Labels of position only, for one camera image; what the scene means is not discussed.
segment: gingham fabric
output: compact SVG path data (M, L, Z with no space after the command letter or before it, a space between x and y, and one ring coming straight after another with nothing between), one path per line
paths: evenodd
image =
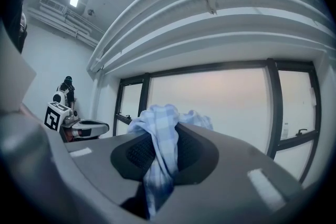
M129 133L143 134L145 131L150 133L156 153L151 167L143 177L149 217L155 216L173 191L173 178L179 171L177 167L179 135L175 130L178 122L213 130L209 117L200 116L194 110L190 110L188 114L179 114L177 108L171 104L150 106L128 127Z

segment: air vent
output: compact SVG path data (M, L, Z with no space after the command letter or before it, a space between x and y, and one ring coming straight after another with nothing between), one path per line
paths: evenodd
M54 0L40 0L40 4L43 7L49 8L54 12L59 14L65 14L67 12L67 7L54 1Z

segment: black window frame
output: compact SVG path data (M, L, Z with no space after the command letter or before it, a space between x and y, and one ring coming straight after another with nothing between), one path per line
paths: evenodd
M299 179L299 182L302 183L306 178L310 166L312 164L312 161L314 159L321 129L320 87L316 70L312 61L295 61L295 60L281 60L281 59L274 60L272 58L268 58L266 60L218 62L218 63L209 63L205 65L174 68L154 73L145 73L140 76L121 79L117 94L117 100L115 103L116 109L114 113L113 136L116 136L117 120L120 120L127 125L129 125L132 121L131 119L120 115L123 87L125 86L142 83L141 95L139 100L139 110L138 110L138 116L140 116L140 113L143 110L147 109L151 78L173 76L178 74L188 74L188 73L199 73L199 72L210 72L210 71L232 70L232 69L252 69L252 68L265 68L268 75L267 79L269 85L269 93L271 95L272 100L271 102L272 127L266 155L274 159L278 151L286 150L288 148L292 148L313 140L313 146L310 151L308 161ZM312 88L314 89L316 97L315 129L301 136L288 138L286 140L281 140L284 104L282 100L282 89L279 76L280 70L307 72L309 74L310 83Z

